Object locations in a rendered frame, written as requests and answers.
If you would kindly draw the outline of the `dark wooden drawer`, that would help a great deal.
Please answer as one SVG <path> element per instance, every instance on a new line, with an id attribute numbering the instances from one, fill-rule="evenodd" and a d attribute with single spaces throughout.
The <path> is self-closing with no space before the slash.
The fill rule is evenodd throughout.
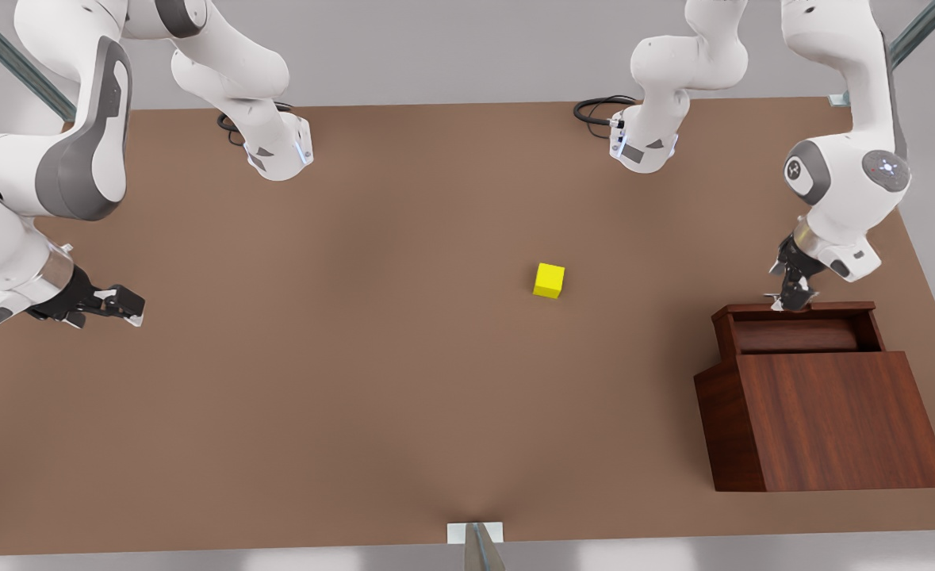
<path id="1" fill-rule="evenodd" d="M 816 302 L 800 311 L 729 305 L 711 316 L 723 360 L 740 354 L 880 353 L 873 302 Z"/>

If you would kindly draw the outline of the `yellow square cube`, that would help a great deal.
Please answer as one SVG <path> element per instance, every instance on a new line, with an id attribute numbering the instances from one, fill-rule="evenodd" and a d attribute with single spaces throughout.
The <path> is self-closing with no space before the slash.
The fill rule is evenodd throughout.
<path id="1" fill-rule="evenodd" d="M 564 288 L 565 268 L 559 265 L 539 263 L 532 293 L 539 297 L 558 299 Z"/>

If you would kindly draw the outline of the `dark wooden cabinet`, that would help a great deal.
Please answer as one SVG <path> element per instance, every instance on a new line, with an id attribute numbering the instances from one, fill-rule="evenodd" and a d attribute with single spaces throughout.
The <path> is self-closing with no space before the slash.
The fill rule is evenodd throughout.
<path id="1" fill-rule="evenodd" d="M 740 354 L 693 382 L 718 491 L 935 488 L 935 434 L 902 351 Z"/>

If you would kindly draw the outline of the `silver frame post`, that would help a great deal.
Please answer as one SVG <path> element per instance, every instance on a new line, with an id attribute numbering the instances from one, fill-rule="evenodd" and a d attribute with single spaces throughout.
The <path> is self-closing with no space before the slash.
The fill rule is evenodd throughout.
<path id="1" fill-rule="evenodd" d="M 887 40 L 887 62 L 892 70 L 902 64 L 910 54 L 924 43 L 935 32 L 935 0 L 868 0 L 873 10 L 885 10 L 894 3 L 919 3 L 921 9 L 914 15 L 908 25 L 892 40 Z"/>
<path id="2" fill-rule="evenodd" d="M 20 50 L 0 33 L 0 64 L 64 122 L 75 120 L 75 105 Z"/>
<path id="3" fill-rule="evenodd" d="M 497 550 L 504 542 L 503 523 L 448 523 L 446 542 L 464 546 L 463 571 L 506 571 Z"/>

